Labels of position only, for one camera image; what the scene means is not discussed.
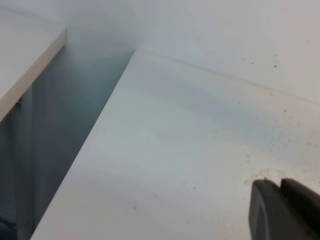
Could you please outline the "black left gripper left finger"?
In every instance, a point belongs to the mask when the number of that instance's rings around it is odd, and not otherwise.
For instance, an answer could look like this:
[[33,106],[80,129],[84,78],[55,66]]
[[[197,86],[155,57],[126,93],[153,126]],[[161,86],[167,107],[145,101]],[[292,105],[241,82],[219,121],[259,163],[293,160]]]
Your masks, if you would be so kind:
[[280,188],[270,180],[253,181],[248,223],[253,240],[306,240],[308,232]]

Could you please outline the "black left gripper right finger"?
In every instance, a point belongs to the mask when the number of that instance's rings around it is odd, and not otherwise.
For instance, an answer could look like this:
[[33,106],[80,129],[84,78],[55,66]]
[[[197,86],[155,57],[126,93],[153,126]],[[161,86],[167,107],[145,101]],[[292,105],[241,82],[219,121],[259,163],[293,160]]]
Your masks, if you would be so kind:
[[284,178],[280,190],[301,221],[305,232],[314,240],[320,239],[320,195],[300,182]]

